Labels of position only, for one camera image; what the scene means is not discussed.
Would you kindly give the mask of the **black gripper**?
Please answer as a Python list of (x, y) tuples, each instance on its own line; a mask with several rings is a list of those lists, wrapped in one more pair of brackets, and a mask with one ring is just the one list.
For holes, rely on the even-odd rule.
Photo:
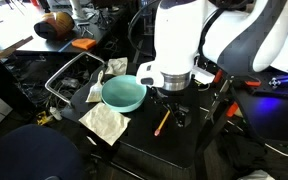
[(151, 87), (150, 97), (157, 103), (161, 104), (175, 118), (178, 127), (184, 127), (185, 121), (192, 119), (192, 102), (193, 98), (187, 90), (166, 91), (161, 88)]

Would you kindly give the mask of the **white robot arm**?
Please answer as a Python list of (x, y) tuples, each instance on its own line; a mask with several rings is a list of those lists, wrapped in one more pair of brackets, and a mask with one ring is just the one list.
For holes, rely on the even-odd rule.
[(139, 66), (136, 82), (166, 91), (214, 80), (196, 57), (231, 76), (269, 67), (288, 73), (288, 0), (161, 0), (154, 48), (155, 59)]

